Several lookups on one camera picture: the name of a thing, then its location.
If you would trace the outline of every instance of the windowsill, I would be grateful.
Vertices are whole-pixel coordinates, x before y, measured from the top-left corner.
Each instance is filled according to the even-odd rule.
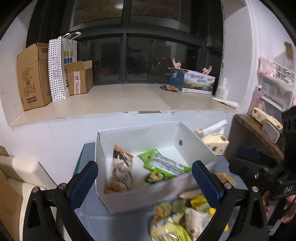
[[[170,112],[173,110],[236,110],[211,100],[212,95],[165,91],[157,84],[118,84],[94,86],[88,94],[70,96],[45,107],[24,111],[10,125],[18,126],[53,119],[113,113]]]

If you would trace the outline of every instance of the window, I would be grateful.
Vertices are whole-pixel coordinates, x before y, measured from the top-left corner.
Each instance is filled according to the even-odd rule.
[[[102,19],[120,23],[123,0],[76,0],[73,9],[73,26]]]
[[[82,32],[76,38],[78,60],[93,61],[94,85],[168,83],[173,58],[194,71],[212,65],[211,75],[218,81],[223,43],[220,0],[62,2],[37,2],[27,44]]]
[[[160,25],[189,33],[191,2],[187,0],[132,0],[130,21]]]
[[[77,57],[78,61],[93,61],[94,85],[120,83],[120,37],[79,41]]]
[[[129,37],[127,55],[128,83],[168,83],[172,59],[182,67],[195,70],[197,47],[172,41]]]

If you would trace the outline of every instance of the white shopping bag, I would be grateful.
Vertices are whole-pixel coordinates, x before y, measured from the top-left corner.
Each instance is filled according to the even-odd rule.
[[[77,41],[73,39],[80,35],[81,32],[67,33],[49,41],[48,74],[52,101],[69,97],[65,64],[77,61]]]

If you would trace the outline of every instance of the beige box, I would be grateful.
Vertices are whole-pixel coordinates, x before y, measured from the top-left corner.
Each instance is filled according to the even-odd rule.
[[[33,44],[17,56],[17,81],[24,110],[46,106],[52,101],[48,44]]]
[[[251,113],[251,117],[255,119],[257,122],[259,122],[262,126],[264,124],[265,119],[269,116],[270,115],[266,114],[263,110],[259,108],[254,108]]]
[[[265,124],[266,122],[269,122],[271,124],[274,125],[274,127],[278,130],[278,131],[282,131],[283,130],[283,125],[273,116],[268,116],[264,121],[263,124]]]
[[[0,176],[0,220],[13,240],[19,240],[22,197]]]
[[[4,146],[0,146],[0,156],[9,156]]]
[[[92,60],[65,64],[70,95],[86,94],[94,86]]]
[[[202,138],[202,141],[212,150],[212,152],[219,156],[223,155],[229,141],[223,135],[209,134]]]

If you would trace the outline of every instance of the paper bag handle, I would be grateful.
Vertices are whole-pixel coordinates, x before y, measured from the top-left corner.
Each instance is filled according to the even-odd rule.
[[[75,39],[77,37],[79,37],[81,35],[81,32],[75,32],[75,33],[66,33],[64,36],[62,36],[62,38],[65,38],[65,39]]]

